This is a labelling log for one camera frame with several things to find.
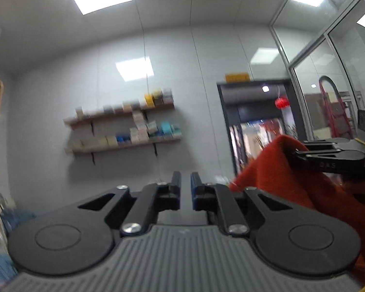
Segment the upper wooden wall shelf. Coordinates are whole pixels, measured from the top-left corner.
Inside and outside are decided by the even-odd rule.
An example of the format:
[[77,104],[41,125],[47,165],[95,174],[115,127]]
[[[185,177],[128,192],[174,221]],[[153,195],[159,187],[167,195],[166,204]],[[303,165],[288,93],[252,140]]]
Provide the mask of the upper wooden wall shelf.
[[144,101],[132,100],[117,106],[105,106],[102,110],[86,112],[82,109],[76,111],[76,116],[63,120],[68,127],[88,125],[98,121],[107,121],[119,117],[128,117],[133,112],[163,111],[174,109],[174,98],[170,88],[154,90],[144,94]]

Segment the orange-red knit sweater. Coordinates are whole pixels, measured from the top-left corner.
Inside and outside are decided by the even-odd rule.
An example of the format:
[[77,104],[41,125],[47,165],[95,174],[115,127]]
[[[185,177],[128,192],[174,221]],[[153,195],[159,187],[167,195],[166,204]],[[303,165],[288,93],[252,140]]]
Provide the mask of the orange-red knit sweater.
[[335,184],[327,175],[291,163],[291,154],[306,151],[300,141],[278,136],[230,184],[233,192],[256,187],[298,205],[340,219],[361,239],[361,254],[352,274],[365,284],[365,182]]

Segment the red step ladder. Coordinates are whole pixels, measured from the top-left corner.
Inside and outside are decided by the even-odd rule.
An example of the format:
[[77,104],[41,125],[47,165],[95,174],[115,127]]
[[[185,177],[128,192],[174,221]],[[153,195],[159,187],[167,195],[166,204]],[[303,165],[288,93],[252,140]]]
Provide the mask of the red step ladder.
[[319,88],[332,138],[353,138],[346,106],[334,81],[326,75],[319,78]]

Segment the yellow sign above door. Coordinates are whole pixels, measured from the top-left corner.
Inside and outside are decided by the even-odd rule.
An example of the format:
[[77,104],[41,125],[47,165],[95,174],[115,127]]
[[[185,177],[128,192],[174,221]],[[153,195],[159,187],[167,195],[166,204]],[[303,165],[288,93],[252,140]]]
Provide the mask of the yellow sign above door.
[[225,81],[227,83],[248,82],[250,75],[248,73],[227,73],[225,74]]

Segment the wooden wall shelf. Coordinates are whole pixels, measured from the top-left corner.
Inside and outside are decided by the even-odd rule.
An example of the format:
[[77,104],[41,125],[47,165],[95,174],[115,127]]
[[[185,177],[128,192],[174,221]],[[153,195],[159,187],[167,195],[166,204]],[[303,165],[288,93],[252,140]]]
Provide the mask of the wooden wall shelf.
[[129,129],[129,133],[73,140],[66,145],[64,150],[65,153],[73,155],[95,154],[144,145],[176,142],[182,137],[183,134],[178,126],[169,122],[157,124],[155,121],[151,121],[149,123],[137,123],[135,127]]
[[107,121],[119,117],[128,117],[133,112],[163,111],[174,109],[174,98],[170,88],[154,90],[144,94],[144,101],[132,100],[117,106],[105,106],[102,110],[86,112],[82,109],[76,111],[76,116],[63,120],[68,127],[88,125],[98,121]]

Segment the lower wooden wall shelf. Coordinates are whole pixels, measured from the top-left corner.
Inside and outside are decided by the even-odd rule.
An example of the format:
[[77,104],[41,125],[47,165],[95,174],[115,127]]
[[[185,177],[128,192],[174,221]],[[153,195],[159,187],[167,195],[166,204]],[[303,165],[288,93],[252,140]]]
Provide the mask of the lower wooden wall shelf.
[[178,126],[169,122],[157,124],[155,121],[151,121],[149,123],[137,123],[135,127],[129,129],[129,133],[73,140],[66,145],[64,150],[65,153],[73,155],[95,154],[144,145],[176,142],[182,137],[183,134]]

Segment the red hanging lantern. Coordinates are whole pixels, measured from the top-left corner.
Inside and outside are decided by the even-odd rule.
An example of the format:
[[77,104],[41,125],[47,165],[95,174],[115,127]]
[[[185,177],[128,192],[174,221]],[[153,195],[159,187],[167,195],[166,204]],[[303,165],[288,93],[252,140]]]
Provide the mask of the red hanging lantern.
[[279,109],[279,110],[283,110],[285,108],[288,108],[290,106],[290,102],[287,98],[285,97],[278,97],[275,100],[275,106]]

